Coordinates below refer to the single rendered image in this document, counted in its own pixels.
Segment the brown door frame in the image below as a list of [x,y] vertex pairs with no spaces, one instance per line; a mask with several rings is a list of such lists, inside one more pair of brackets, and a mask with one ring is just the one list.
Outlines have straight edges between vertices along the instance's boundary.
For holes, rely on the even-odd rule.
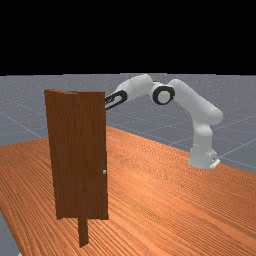
[[79,247],[83,247],[89,242],[89,237],[82,206],[82,156],[75,121],[79,94],[46,89],[44,96],[56,217],[58,220],[78,219]]

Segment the brown door leaf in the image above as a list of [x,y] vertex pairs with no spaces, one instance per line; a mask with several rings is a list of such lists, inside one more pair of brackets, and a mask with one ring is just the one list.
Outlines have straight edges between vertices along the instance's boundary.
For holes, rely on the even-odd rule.
[[108,218],[106,117],[102,92],[59,93],[52,169],[60,218]]

